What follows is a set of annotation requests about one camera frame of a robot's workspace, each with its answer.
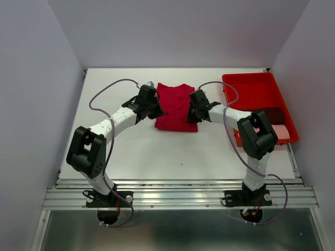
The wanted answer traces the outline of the red t-shirt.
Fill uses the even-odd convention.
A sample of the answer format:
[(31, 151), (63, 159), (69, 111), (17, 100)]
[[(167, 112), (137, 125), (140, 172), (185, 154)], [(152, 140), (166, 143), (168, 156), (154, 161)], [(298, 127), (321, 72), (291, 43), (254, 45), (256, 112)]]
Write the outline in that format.
[(158, 83), (157, 91), (164, 115), (156, 118), (155, 128), (169, 132), (198, 132), (197, 123), (189, 123), (186, 120), (189, 110), (189, 94), (193, 93), (195, 88), (186, 84), (171, 87)]

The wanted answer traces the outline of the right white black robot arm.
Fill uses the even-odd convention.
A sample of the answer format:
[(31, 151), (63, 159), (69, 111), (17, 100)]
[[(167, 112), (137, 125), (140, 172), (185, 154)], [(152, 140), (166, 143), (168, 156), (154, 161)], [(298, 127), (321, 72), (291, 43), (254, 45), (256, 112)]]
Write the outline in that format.
[(221, 203), (227, 207), (271, 206), (272, 199), (266, 188), (266, 167), (270, 153), (277, 144), (277, 135), (264, 111), (240, 111), (219, 102), (210, 103), (199, 89), (189, 94), (187, 121), (208, 121), (233, 128), (240, 135), (242, 148), (247, 154), (247, 171), (240, 190), (225, 190)]

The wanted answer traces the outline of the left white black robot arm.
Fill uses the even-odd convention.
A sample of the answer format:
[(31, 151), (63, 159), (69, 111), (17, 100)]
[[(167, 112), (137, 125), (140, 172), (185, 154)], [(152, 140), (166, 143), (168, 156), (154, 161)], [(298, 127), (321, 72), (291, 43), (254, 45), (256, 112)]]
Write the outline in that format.
[(164, 115), (154, 84), (148, 82), (137, 84), (136, 87), (138, 94), (123, 103), (113, 115), (102, 108), (93, 107), (93, 101), (89, 101), (88, 106), (92, 111), (99, 111), (107, 118), (89, 128), (80, 126), (74, 131), (66, 162), (93, 187), (92, 191), (84, 194), (90, 202), (111, 206), (121, 198), (116, 184), (106, 174), (115, 137), (145, 118), (156, 119)]

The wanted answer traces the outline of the red plastic bin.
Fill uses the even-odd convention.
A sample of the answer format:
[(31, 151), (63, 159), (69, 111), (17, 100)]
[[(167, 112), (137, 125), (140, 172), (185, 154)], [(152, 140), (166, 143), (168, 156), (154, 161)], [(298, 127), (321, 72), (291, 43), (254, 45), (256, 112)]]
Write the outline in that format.
[(241, 111), (257, 111), (268, 107), (280, 107), (285, 116), (283, 124), (289, 131), (289, 140), (280, 140), (278, 144), (294, 143), (299, 140), (298, 133), (272, 73), (224, 74), (223, 82), (226, 102), (231, 108)]

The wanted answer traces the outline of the dark maroon rolled t-shirt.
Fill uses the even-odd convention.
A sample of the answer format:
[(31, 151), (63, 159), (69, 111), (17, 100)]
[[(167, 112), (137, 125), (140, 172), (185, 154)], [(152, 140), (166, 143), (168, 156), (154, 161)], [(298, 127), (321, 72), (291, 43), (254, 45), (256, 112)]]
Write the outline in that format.
[(268, 107), (263, 110), (271, 124), (281, 125), (285, 123), (285, 116), (280, 107)]

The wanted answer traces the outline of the pink rolled t-shirt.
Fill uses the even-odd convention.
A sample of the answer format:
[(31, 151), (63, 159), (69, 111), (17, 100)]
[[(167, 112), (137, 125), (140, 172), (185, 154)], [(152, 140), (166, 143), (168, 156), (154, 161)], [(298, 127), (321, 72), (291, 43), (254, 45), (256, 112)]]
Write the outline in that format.
[(272, 128), (277, 135), (278, 140), (289, 140), (291, 137), (289, 131), (283, 124), (273, 124)]

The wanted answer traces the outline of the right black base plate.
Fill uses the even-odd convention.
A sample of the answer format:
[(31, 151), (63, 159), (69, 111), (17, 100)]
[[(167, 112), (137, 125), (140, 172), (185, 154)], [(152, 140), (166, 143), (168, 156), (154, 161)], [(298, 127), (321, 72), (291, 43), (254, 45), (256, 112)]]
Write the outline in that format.
[(265, 199), (265, 195), (270, 194), (268, 190), (265, 192), (247, 192), (246, 190), (226, 190), (224, 197), (221, 199), (223, 206), (232, 207), (253, 207), (253, 206), (271, 206), (272, 199)]

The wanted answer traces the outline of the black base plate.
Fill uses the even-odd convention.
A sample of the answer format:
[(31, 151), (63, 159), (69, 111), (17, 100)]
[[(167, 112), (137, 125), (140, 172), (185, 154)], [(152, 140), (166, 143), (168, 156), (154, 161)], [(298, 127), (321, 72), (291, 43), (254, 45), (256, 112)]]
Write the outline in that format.
[(221, 199), (223, 206), (232, 207), (253, 207), (253, 206), (271, 206), (272, 199), (265, 199), (265, 195), (270, 194), (268, 190), (265, 192), (247, 192), (246, 190), (226, 190), (224, 197)]
[(129, 208), (132, 201), (123, 201), (113, 193), (101, 195), (95, 190), (84, 190), (82, 195), (86, 198), (87, 208)]

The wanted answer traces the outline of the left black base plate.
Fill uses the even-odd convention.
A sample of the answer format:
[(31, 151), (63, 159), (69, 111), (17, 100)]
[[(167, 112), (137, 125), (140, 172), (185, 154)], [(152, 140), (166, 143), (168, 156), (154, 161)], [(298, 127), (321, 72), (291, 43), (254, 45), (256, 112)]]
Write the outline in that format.
[(129, 208), (132, 201), (123, 201), (113, 193), (101, 195), (95, 190), (84, 190), (82, 195), (86, 198), (87, 208)]

